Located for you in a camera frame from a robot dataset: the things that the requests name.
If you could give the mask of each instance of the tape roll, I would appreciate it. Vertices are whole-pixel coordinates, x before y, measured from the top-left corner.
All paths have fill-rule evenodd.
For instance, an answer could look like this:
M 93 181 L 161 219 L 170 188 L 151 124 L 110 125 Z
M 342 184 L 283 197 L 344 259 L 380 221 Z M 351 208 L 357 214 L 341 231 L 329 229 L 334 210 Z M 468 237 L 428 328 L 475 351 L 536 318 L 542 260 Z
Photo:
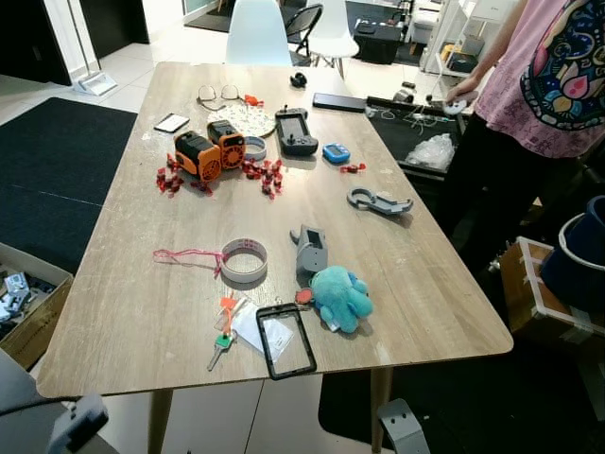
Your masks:
M 265 140 L 260 137 L 248 135 L 244 137 L 246 142 L 246 155 L 247 160 L 253 159 L 254 161 L 262 161 L 267 156 L 267 144 Z
M 229 268 L 227 262 L 229 261 L 229 257 L 236 251 L 243 251 L 244 253 L 250 251 L 250 254 L 259 257 L 263 263 L 253 271 L 234 271 Z M 220 271 L 227 279 L 238 284 L 249 284 L 250 282 L 260 279 L 267 273 L 267 249 L 258 241 L 249 238 L 235 239 L 227 243 L 223 248 L 222 253 L 224 258 L 221 260 Z

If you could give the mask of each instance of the green tag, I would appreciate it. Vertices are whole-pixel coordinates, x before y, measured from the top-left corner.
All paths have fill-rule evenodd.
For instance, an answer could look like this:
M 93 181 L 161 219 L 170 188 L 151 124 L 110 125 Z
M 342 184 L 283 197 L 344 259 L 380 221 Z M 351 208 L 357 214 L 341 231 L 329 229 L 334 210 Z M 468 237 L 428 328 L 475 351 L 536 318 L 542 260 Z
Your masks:
M 216 338 L 215 344 L 222 348 L 231 347 L 231 342 L 233 342 L 233 338 L 227 334 L 219 334 Z

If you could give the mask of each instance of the person's hand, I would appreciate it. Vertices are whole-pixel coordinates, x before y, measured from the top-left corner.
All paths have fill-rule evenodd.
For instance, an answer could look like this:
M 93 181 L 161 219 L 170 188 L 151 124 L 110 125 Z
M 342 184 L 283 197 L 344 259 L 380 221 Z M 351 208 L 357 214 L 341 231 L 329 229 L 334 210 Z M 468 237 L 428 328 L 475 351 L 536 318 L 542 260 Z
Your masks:
M 476 76 L 469 76 L 448 92 L 447 96 L 445 97 L 445 104 L 450 104 L 458 96 L 472 92 L 476 87 L 479 86 L 480 82 L 481 79 L 478 79 Z

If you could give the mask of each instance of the pink string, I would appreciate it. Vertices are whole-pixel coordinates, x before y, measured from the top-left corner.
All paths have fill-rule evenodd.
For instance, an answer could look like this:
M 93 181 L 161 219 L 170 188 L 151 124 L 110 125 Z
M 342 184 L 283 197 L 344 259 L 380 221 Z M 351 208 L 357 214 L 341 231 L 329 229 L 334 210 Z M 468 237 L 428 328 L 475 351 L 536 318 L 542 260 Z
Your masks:
M 224 253 L 214 253 L 212 251 L 202 251 L 200 249 L 185 249 L 184 251 L 179 251 L 177 253 L 173 253 L 172 251 L 169 251 L 167 249 L 159 249 L 158 251 L 154 251 L 153 252 L 154 259 L 156 259 L 156 258 L 168 258 L 168 259 L 171 259 L 173 262 L 179 263 L 181 265 L 185 265 L 185 266 L 186 265 L 191 265 L 191 264 L 182 263 L 179 260 L 177 260 L 176 257 L 182 257 L 184 255 L 213 255 L 214 258 L 215 258 L 215 261 L 216 261 L 215 279 L 220 274 L 220 263 L 221 263 L 221 261 L 227 259 L 227 255 L 224 254 Z

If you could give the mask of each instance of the key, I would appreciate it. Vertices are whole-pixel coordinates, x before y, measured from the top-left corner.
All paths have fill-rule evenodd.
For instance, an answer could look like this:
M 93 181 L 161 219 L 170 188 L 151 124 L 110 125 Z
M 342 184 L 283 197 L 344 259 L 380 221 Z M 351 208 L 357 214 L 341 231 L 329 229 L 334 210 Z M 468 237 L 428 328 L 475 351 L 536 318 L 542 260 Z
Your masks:
M 208 364 L 208 372 L 212 372 L 223 352 L 229 350 L 229 347 L 231 347 L 231 344 L 233 343 L 233 339 L 234 337 L 228 334 L 218 335 L 215 340 L 215 353 L 213 354 L 212 359 L 210 359 L 210 364 Z

